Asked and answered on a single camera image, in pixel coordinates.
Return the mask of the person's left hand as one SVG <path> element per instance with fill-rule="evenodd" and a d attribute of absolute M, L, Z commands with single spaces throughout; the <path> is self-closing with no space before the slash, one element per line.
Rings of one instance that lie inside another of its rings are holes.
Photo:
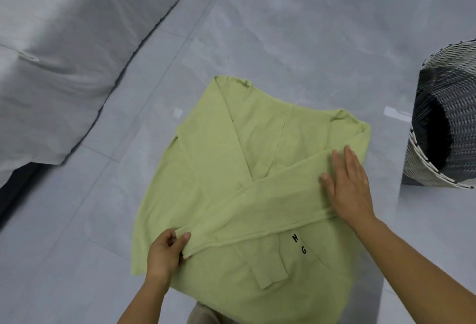
<path fill-rule="evenodd" d="M 151 244 L 147 256 L 146 277 L 172 280 L 184 261 L 183 251 L 178 251 L 178 238 L 174 229 L 166 229 Z"/>

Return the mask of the person's right hand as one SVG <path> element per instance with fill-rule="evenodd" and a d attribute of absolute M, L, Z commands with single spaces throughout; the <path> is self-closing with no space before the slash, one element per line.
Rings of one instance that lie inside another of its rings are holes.
<path fill-rule="evenodd" d="M 332 151 L 331 164 L 332 173 L 330 175 L 335 181 L 336 201 L 335 205 L 330 206 L 335 214 L 353 230 L 363 223 L 376 219 L 369 181 L 360 161 L 357 182 L 348 179 L 344 151 L 342 153 L 338 153 L 336 150 Z"/>

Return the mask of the grey bed sheet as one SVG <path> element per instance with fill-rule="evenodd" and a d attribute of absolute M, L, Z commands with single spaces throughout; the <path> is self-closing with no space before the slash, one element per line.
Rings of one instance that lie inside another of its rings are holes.
<path fill-rule="evenodd" d="M 0 188 L 61 164 L 179 0 L 0 0 Z"/>

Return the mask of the black and white woven basket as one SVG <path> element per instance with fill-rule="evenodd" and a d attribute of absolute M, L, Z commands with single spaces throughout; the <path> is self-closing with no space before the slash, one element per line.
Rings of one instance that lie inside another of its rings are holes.
<path fill-rule="evenodd" d="M 411 122 L 402 184 L 476 189 L 476 38 L 441 48 L 422 69 L 438 70 L 432 93 L 443 104 L 453 143 L 445 167 L 438 171 L 418 145 Z"/>

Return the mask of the person's right forearm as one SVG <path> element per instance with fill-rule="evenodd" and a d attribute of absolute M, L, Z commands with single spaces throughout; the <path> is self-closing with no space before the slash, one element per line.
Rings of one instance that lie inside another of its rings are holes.
<path fill-rule="evenodd" d="M 476 295 L 372 215 L 350 220 L 416 324 L 476 324 Z"/>

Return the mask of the light green knit sweater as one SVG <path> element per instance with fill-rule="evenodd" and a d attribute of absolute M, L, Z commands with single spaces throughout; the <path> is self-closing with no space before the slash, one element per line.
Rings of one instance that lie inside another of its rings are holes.
<path fill-rule="evenodd" d="M 371 126 L 215 76 L 176 128 L 139 207 L 131 274 L 159 234 L 191 233 L 176 291 L 242 324 L 337 324 L 360 257 L 319 184 L 331 153 L 365 159 Z"/>

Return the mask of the long white floor sticker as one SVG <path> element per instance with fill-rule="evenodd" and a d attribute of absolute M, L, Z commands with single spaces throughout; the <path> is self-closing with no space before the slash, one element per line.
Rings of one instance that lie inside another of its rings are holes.
<path fill-rule="evenodd" d="M 412 115 L 403 111 L 399 111 L 393 107 L 386 106 L 384 108 L 384 115 L 402 122 L 412 122 Z"/>

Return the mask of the person's left forearm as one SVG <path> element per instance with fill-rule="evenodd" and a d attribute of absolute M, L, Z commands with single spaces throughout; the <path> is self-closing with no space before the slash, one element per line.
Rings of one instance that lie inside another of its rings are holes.
<path fill-rule="evenodd" d="M 158 324 L 170 281 L 146 277 L 117 324 Z"/>

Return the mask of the person's beige trouser leg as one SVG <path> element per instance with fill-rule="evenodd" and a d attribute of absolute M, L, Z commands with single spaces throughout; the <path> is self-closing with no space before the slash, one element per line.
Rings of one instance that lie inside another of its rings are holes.
<path fill-rule="evenodd" d="M 240 324 L 225 315 L 197 302 L 190 312 L 187 324 Z"/>

